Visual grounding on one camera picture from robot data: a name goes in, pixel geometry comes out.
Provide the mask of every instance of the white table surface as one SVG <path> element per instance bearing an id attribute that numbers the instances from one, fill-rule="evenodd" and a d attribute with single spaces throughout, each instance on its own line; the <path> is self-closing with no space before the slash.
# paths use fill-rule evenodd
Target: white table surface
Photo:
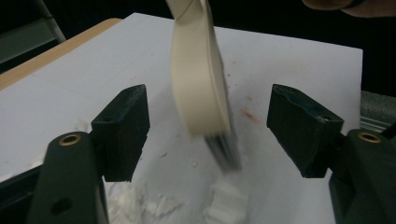
<path id="1" fill-rule="evenodd" d="M 151 129 L 134 180 L 148 184 L 149 200 L 166 194 L 183 202 L 161 223 L 205 223 L 209 185 L 222 174 L 204 141 L 191 141 L 177 116 L 169 75 L 172 28 L 170 20 L 133 14 L 0 91 L 0 175 L 26 171 L 50 140 L 91 122 L 118 92 L 143 83 Z M 301 178 L 265 121 L 277 83 L 343 118 L 344 133 L 359 128 L 362 51 L 223 28 L 216 33 L 244 163 L 224 178 L 249 193 L 247 223 L 334 223 L 329 174 Z"/>

